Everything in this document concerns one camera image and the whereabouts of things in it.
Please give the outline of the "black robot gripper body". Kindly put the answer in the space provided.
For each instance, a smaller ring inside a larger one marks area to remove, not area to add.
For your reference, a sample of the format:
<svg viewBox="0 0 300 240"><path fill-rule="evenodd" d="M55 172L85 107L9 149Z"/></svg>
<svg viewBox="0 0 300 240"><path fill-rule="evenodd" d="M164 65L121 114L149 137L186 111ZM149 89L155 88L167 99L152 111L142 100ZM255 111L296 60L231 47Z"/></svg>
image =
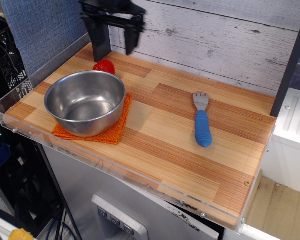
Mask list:
<svg viewBox="0 0 300 240"><path fill-rule="evenodd" d="M94 22L142 33L146 10L131 0L80 0L82 16Z"/></svg>

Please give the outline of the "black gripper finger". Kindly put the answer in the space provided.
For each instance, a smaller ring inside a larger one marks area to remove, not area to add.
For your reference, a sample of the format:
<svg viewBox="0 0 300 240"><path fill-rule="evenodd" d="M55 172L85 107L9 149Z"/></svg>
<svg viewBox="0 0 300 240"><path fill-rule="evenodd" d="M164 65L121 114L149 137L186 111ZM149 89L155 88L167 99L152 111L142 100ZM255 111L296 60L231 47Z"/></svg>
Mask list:
<svg viewBox="0 0 300 240"><path fill-rule="evenodd" d="M130 55L138 47L140 33L143 33L145 22L143 15L134 15L128 19L124 27L125 51Z"/></svg>
<svg viewBox="0 0 300 240"><path fill-rule="evenodd" d="M86 15L82 15L85 27L94 47L105 47L108 45L107 27Z"/></svg>

